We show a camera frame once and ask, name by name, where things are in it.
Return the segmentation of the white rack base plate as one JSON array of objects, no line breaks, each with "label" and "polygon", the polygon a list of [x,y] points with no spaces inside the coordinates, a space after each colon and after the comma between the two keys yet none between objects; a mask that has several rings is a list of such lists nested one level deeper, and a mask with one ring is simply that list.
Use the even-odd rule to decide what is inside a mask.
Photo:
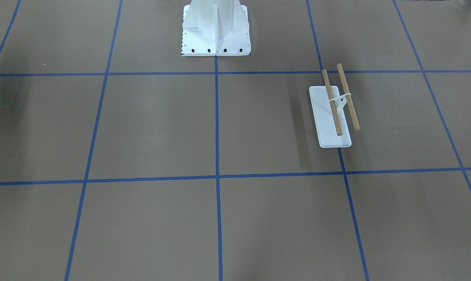
[{"label": "white rack base plate", "polygon": [[[337,86],[332,86],[334,97],[340,96]],[[343,135],[338,136],[335,131],[334,120],[325,86],[309,87],[309,97],[312,103],[312,112],[316,124],[316,133],[319,146],[323,149],[348,148],[352,145],[346,114],[341,112],[339,119]]]}]

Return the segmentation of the white rack rod bracket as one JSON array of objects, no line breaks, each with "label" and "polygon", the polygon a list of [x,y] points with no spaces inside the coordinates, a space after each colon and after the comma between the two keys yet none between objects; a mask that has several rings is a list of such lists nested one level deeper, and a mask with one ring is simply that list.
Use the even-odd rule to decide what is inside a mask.
[{"label": "white rack rod bracket", "polygon": [[330,102],[334,103],[337,114],[341,114],[341,112],[343,112],[343,108],[348,103],[348,98],[350,98],[350,96],[351,93],[347,93],[329,100]]}]

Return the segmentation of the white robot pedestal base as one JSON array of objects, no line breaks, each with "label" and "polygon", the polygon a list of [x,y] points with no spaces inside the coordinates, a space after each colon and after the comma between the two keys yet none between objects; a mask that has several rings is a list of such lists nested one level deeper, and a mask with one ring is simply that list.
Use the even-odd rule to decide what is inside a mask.
[{"label": "white robot pedestal base", "polygon": [[183,56],[251,54],[248,8],[239,0],[192,0],[182,16]]}]

